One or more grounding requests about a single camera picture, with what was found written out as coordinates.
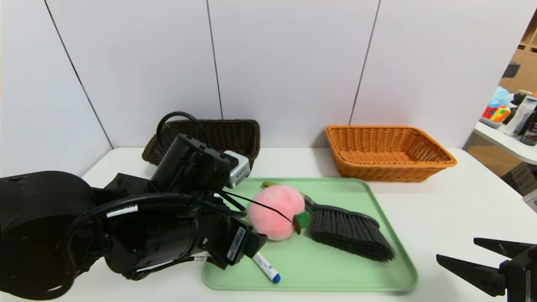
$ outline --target orange wicker basket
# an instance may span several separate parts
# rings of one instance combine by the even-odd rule
[[[457,164],[446,149],[414,127],[336,125],[326,128],[326,137],[343,177],[422,182]]]

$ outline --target colorful toy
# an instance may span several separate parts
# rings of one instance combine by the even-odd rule
[[[496,112],[492,115],[492,117],[490,117],[490,119],[501,123],[510,114],[511,114],[511,110],[505,107],[501,107],[496,110]]]
[[[489,104],[482,117],[490,119],[497,122],[502,122],[505,118],[509,116],[511,111],[500,103]]]

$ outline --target green tray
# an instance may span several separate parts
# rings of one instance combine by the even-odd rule
[[[267,242],[260,251],[279,272],[278,284],[270,282],[254,261],[244,256],[226,270],[206,263],[203,279],[207,286],[234,291],[339,292],[400,292],[416,286],[418,274],[412,260],[366,183],[355,178],[247,178],[232,192],[253,198],[263,181],[293,186],[319,204],[370,215],[380,223],[381,232],[395,250],[395,260],[375,262],[295,233],[284,241]]]

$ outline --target blue marker cap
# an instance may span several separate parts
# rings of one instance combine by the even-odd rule
[[[272,279],[272,283],[276,284],[280,282],[280,280],[281,280],[280,274],[276,274],[276,276],[274,276],[274,279]]]

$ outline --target white wall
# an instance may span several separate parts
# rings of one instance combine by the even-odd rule
[[[221,118],[203,0],[48,0],[114,148],[145,146],[161,117]]]
[[[48,3],[114,147],[174,110],[257,119],[265,147],[322,146],[351,112],[462,147],[537,6],[382,0],[365,60],[378,0],[209,0],[221,112],[205,1]]]
[[[43,0],[2,1],[2,176],[84,174],[111,148]]]
[[[326,143],[348,124],[378,0],[209,0],[223,116],[264,147]]]
[[[462,147],[536,6],[382,0],[351,123],[416,126]]]

